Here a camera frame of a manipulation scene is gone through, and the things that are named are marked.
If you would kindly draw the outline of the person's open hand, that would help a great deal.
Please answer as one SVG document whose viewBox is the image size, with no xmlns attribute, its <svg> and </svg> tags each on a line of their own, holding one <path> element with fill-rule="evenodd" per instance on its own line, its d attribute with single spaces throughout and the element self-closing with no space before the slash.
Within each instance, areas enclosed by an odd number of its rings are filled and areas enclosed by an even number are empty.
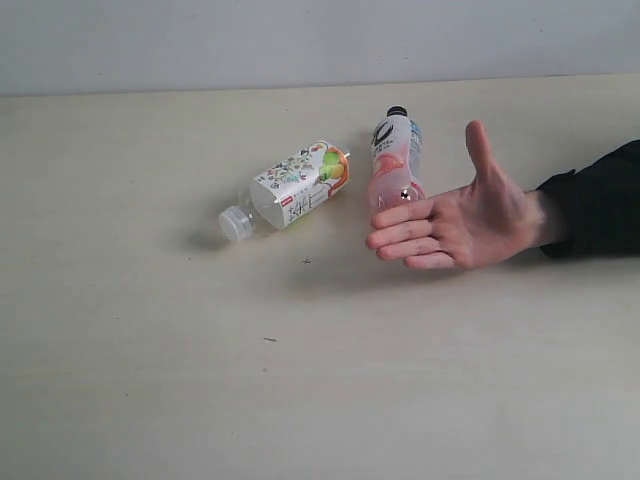
<svg viewBox="0 0 640 480">
<path fill-rule="evenodd" d="M 539 245 L 548 214 L 540 196 L 512 181 L 479 121 L 465 131 L 475 177 L 466 186 L 376 214 L 367 247 L 415 269 L 474 269 Z"/>
</svg>

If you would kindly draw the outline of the black sleeved forearm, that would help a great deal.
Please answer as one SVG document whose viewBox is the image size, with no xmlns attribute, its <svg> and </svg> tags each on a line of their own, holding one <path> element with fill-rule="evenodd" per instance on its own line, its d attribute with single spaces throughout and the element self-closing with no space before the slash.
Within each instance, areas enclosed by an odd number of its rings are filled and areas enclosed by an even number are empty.
<svg viewBox="0 0 640 480">
<path fill-rule="evenodd" d="M 554 175 L 543 192 L 558 207 L 567 237 L 541 247 L 554 259 L 639 254 L 639 142 L 592 165 Z"/>
</svg>

